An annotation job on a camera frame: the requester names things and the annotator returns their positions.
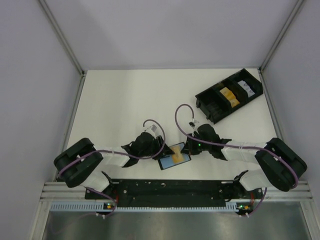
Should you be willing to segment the black leather card holder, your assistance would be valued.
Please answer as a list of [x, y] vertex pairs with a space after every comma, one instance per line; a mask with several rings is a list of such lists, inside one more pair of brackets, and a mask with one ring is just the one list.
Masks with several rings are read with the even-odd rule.
[[181, 150], [184, 146], [185, 143], [180, 142], [169, 147], [174, 152], [174, 154], [160, 158], [158, 160], [159, 167], [162, 171], [187, 163], [192, 160], [188, 154], [181, 153]]

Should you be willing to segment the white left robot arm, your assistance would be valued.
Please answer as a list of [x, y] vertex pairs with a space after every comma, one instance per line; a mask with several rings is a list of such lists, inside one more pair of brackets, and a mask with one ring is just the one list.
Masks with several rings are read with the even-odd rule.
[[173, 154], [161, 135], [142, 132], [134, 141], [105, 151], [98, 151], [89, 138], [82, 138], [58, 155], [53, 164], [69, 188], [82, 186], [103, 192], [111, 185], [107, 166], [128, 168], [142, 159], [159, 160]]

